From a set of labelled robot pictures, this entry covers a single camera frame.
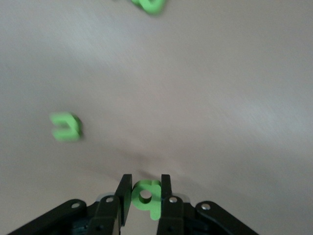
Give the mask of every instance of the green object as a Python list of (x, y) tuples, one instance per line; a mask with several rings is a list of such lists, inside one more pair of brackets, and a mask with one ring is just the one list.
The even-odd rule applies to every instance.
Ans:
[(52, 130), (54, 138), (58, 141), (77, 141), (81, 136), (81, 121), (71, 113), (52, 113), (50, 120), (57, 129)]
[[(143, 198), (140, 192), (147, 190), (151, 193), (150, 198)], [(142, 211), (150, 211), (150, 218), (158, 220), (161, 217), (161, 182), (159, 180), (140, 180), (133, 188), (133, 205)]]
[(149, 14), (158, 14), (165, 5), (165, 0), (132, 0), (138, 6), (141, 6)]

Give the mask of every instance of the silver screw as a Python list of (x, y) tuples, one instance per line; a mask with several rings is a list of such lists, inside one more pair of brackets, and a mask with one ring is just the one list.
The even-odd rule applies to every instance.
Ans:
[(108, 197), (108, 198), (106, 199), (106, 202), (112, 202), (113, 200), (114, 200), (113, 197)]
[(80, 206), (79, 203), (74, 203), (71, 207), (74, 209), (74, 208), (77, 208), (77, 207), (79, 207), (79, 206)]
[(203, 204), (201, 205), (201, 208), (202, 208), (203, 210), (205, 210), (205, 211), (208, 211), (209, 209), (211, 209), (210, 205), (207, 204), (207, 203), (203, 203)]
[(176, 203), (177, 202), (177, 198), (176, 197), (170, 197), (169, 201), (171, 203)]

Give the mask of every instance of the gray surface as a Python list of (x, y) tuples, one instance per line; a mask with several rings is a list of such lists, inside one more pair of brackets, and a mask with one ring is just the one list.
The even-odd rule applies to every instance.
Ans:
[[(260, 234), (312, 234), (312, 92), (311, 0), (2, 0), (0, 233), (169, 173)], [(83, 141), (54, 140), (57, 111)], [(155, 234), (147, 215), (123, 234)]]

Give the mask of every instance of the green plastic letter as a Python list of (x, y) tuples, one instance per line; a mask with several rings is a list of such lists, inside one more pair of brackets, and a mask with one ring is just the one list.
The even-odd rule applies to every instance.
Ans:
[(164, 7), (165, 0), (132, 0), (149, 14), (158, 14)]
[(71, 113), (53, 113), (50, 120), (58, 129), (52, 130), (54, 138), (58, 141), (77, 141), (81, 134), (81, 122)]
[[(148, 190), (150, 198), (143, 198), (140, 192)], [(150, 218), (158, 220), (161, 217), (161, 182), (159, 180), (140, 180), (134, 185), (132, 192), (134, 206), (142, 211), (150, 211)]]

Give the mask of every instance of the metal bolt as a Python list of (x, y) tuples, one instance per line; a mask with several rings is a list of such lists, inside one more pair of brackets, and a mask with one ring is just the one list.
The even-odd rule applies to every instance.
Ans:
[(210, 205), (207, 204), (207, 203), (203, 203), (203, 204), (201, 205), (201, 208), (202, 208), (203, 210), (205, 210), (205, 211), (208, 211), (209, 209), (211, 209)]
[(80, 206), (80, 204), (79, 203), (74, 203), (74, 204), (72, 204), (72, 208), (74, 209), (74, 208), (77, 208), (77, 207), (79, 207)]
[(113, 200), (114, 200), (113, 197), (108, 197), (108, 198), (106, 199), (106, 202), (112, 202)]
[(169, 201), (171, 203), (176, 203), (177, 202), (177, 198), (176, 197), (170, 197)]

